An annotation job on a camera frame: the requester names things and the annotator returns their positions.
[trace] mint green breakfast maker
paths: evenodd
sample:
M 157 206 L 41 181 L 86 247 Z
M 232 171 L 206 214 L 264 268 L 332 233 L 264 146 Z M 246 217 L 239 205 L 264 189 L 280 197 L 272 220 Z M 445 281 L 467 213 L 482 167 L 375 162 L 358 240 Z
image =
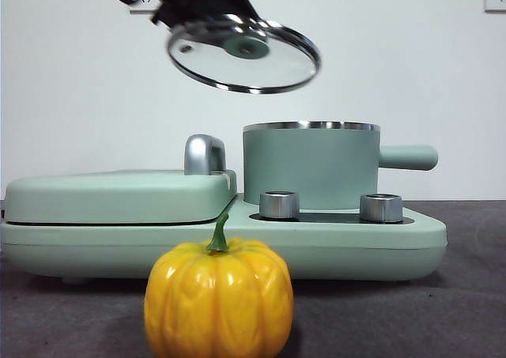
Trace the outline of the mint green breakfast maker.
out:
M 114 171 L 8 185 L 2 250 L 20 269 L 79 282 L 148 277 L 157 258 L 211 237 L 260 239 L 296 279 L 404 281 L 443 259 L 445 225 L 377 194 L 378 168 L 429 170 L 429 146 L 381 146 L 357 122 L 246 126 L 244 193 L 217 138 L 188 138 L 180 171 Z

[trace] silver handle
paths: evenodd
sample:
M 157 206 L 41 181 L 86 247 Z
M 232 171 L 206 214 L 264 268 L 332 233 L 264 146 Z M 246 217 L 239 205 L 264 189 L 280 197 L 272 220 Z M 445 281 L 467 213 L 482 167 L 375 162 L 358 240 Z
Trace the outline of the silver handle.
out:
M 260 194 L 259 213 L 274 219 L 298 218 L 299 195 L 295 192 L 271 190 Z
M 402 198 L 396 194 L 363 194 L 360 218 L 371 222 L 402 221 Z
M 225 171 L 225 144 L 207 134 L 194 134 L 184 148 L 184 175 L 211 175 Z

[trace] gray table surface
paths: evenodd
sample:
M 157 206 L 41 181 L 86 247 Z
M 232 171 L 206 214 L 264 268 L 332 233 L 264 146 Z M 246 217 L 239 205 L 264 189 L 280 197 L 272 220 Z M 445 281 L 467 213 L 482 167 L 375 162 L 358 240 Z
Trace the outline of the gray table surface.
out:
M 440 268 L 405 282 L 294 281 L 280 357 L 506 357 L 506 202 L 406 206 L 447 225 Z M 1 264 L 2 358 L 151 356 L 146 281 L 73 287 Z

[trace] mint green pot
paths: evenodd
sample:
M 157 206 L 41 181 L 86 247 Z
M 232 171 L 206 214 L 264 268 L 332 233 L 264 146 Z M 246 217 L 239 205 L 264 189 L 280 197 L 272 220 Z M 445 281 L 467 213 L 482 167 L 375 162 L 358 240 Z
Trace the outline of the mint green pot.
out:
M 380 148 L 380 128 L 358 122 L 270 122 L 244 127 L 244 200 L 268 190 L 297 192 L 302 209 L 356 209 L 375 194 L 378 168 L 430 170 L 427 145 Z

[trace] pot lid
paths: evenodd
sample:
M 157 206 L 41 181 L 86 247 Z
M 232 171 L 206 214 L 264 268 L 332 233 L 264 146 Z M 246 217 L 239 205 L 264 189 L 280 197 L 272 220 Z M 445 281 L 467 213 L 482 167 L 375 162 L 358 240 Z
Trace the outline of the pot lid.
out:
M 280 93 L 306 85 L 321 66 L 308 38 L 275 21 L 233 14 L 175 26 L 168 53 L 187 76 L 231 92 Z

